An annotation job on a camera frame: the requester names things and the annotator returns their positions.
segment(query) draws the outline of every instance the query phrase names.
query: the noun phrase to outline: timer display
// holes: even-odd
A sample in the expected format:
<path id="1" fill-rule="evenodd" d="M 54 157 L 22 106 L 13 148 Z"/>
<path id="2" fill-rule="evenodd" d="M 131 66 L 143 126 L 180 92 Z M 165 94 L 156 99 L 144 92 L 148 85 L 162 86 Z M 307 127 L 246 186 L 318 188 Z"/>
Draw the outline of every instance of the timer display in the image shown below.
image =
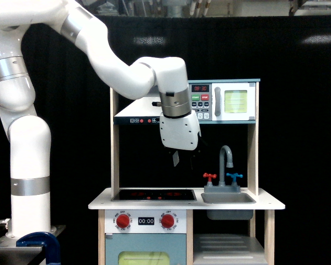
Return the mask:
<path id="1" fill-rule="evenodd" d="M 154 217 L 139 217 L 138 225 L 154 225 Z"/>
<path id="2" fill-rule="evenodd" d="M 209 84 L 194 84 L 191 86 L 191 92 L 209 92 Z"/>

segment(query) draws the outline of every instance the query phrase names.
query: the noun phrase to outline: wooden frame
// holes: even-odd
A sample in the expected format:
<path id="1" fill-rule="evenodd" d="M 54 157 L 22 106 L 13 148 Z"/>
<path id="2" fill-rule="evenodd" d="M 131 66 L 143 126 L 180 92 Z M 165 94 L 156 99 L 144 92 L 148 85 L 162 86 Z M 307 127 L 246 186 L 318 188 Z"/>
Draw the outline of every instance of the wooden frame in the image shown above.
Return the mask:
<path id="1" fill-rule="evenodd" d="M 256 123 L 248 124 L 248 189 L 259 195 L 259 82 L 256 83 Z M 119 97 L 110 89 L 110 133 L 111 133 L 111 196 L 116 195 L 119 187 L 119 126 L 114 125 L 114 116 L 118 111 Z M 105 265 L 105 227 L 104 210 L 98 211 L 98 264 Z M 248 221 L 248 234 L 255 237 L 256 212 Z M 274 265 L 275 250 L 275 210 L 265 210 L 265 258 Z M 186 211 L 186 265 L 193 265 L 194 254 L 193 210 Z"/>

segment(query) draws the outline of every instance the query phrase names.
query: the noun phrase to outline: toy microwave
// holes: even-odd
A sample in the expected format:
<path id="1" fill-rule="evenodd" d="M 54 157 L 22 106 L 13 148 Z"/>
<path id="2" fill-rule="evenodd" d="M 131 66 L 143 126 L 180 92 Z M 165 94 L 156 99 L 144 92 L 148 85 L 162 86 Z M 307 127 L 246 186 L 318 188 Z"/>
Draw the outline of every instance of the toy microwave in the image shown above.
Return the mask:
<path id="1" fill-rule="evenodd" d="M 255 121 L 259 79 L 189 81 L 199 121 Z"/>

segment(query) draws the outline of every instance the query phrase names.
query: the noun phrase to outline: oven knob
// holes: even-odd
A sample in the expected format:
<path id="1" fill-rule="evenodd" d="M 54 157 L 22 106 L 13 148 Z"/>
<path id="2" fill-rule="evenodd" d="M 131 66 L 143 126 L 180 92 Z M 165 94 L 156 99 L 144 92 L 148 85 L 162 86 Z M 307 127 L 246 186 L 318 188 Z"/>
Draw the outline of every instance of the oven knob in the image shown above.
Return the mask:
<path id="1" fill-rule="evenodd" d="M 126 214 L 121 214 L 116 218 L 116 225 L 120 228 L 126 228 L 130 223 L 130 218 Z"/>
<path id="2" fill-rule="evenodd" d="M 174 225 L 174 218 L 170 214 L 165 214 L 161 219 L 161 224 L 165 228 L 171 228 Z"/>

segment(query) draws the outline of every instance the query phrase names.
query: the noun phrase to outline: red knob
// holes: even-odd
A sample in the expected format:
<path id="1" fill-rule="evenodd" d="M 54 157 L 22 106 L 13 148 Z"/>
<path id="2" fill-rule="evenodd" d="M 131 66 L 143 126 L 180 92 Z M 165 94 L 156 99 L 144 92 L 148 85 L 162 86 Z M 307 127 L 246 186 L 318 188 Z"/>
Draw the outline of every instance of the red knob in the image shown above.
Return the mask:
<path id="1" fill-rule="evenodd" d="M 162 217 L 161 224 L 165 228 L 171 228 L 174 225 L 174 218 L 170 214 L 166 214 Z"/>
<path id="2" fill-rule="evenodd" d="M 130 223 L 130 218 L 126 214 L 121 214 L 116 218 L 116 225 L 120 228 L 126 228 Z"/>
<path id="3" fill-rule="evenodd" d="M 209 182 L 212 182 L 213 178 L 217 178 L 217 174 L 204 174 L 204 178 L 209 178 Z"/>

